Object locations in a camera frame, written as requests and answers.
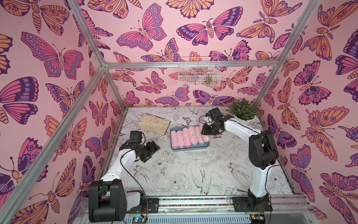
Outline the pink trash bag roll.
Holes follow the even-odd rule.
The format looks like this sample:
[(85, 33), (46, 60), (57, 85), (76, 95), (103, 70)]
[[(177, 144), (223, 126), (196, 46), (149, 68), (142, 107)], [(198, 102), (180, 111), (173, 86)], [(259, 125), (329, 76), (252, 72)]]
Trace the pink trash bag roll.
[(178, 149), (179, 145), (178, 145), (178, 139), (177, 139), (177, 132), (176, 131), (171, 131), (171, 147), (172, 149)]
[(209, 135), (205, 135), (203, 134), (203, 124), (200, 124), (200, 133), (201, 133), (201, 137), (203, 139), (204, 142), (210, 142), (210, 136)]
[(196, 132), (196, 137), (197, 137), (197, 140), (198, 140), (198, 144), (203, 145), (205, 142), (204, 142), (204, 140), (202, 138), (199, 126), (195, 127), (195, 132)]
[(194, 145), (198, 145), (198, 139), (197, 139), (197, 134), (196, 134), (196, 130), (194, 126), (189, 126), (188, 127), (189, 130), (189, 135), (190, 135), (190, 140), (191, 140), (191, 144)]
[(185, 147), (190, 148), (192, 146), (192, 142), (191, 142), (191, 138), (190, 138), (189, 129), (183, 128), (182, 134), (183, 134), (183, 140), (184, 140)]
[(182, 149), (185, 147), (183, 132), (179, 130), (176, 133), (177, 133), (178, 148)]

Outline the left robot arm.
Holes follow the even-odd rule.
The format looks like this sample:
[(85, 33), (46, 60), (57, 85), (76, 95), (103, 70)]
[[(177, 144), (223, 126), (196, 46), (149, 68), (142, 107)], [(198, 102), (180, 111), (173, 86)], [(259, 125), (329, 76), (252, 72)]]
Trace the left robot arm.
[(149, 202), (143, 187), (126, 192), (124, 183), (127, 176), (134, 178), (130, 167), (136, 161), (147, 162), (160, 150), (154, 141), (146, 141), (141, 131), (132, 131), (130, 138), (118, 149), (118, 157), (100, 180), (89, 187), (89, 222), (124, 222), (127, 212), (138, 213), (134, 223), (145, 224), (149, 214)]

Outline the blue plastic storage box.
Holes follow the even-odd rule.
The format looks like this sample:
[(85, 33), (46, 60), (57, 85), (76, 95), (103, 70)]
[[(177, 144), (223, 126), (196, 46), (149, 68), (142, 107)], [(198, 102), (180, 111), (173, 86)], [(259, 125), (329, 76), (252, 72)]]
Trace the blue plastic storage box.
[(185, 150), (195, 150), (195, 149), (206, 149), (210, 146), (210, 142), (204, 142), (204, 144), (197, 144), (197, 145), (192, 145), (191, 147), (183, 147), (183, 148), (179, 148), (176, 147), (174, 148), (172, 145), (172, 131), (182, 131), (184, 128), (188, 128), (188, 127), (174, 127), (170, 129), (170, 140), (171, 140), (171, 149), (174, 151), (185, 151)]

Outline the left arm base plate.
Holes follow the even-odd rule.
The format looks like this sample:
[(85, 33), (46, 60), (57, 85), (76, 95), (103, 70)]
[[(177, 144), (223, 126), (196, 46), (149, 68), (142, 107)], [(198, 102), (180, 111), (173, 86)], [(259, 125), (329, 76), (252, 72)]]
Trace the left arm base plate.
[(159, 198), (141, 199), (138, 206), (133, 208), (134, 213), (158, 213)]

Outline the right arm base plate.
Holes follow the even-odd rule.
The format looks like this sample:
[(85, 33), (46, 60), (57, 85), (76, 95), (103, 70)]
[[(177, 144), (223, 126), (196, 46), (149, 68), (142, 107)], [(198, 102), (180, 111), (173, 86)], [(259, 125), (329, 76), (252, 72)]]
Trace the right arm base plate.
[(255, 197), (232, 197), (230, 203), (233, 205), (235, 212), (273, 211), (269, 196), (259, 199)]

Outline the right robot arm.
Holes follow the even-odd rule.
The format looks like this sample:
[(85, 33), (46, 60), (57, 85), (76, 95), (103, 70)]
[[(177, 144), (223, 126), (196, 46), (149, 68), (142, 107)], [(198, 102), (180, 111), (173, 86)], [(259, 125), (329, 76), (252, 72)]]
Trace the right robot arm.
[(218, 107), (204, 115), (201, 133), (218, 135), (224, 131), (231, 132), (245, 140), (249, 145), (249, 160), (255, 167), (248, 196), (253, 199), (269, 197), (267, 181), (269, 172), (279, 157), (273, 134), (269, 130), (260, 131), (236, 120), (232, 115), (223, 115)]

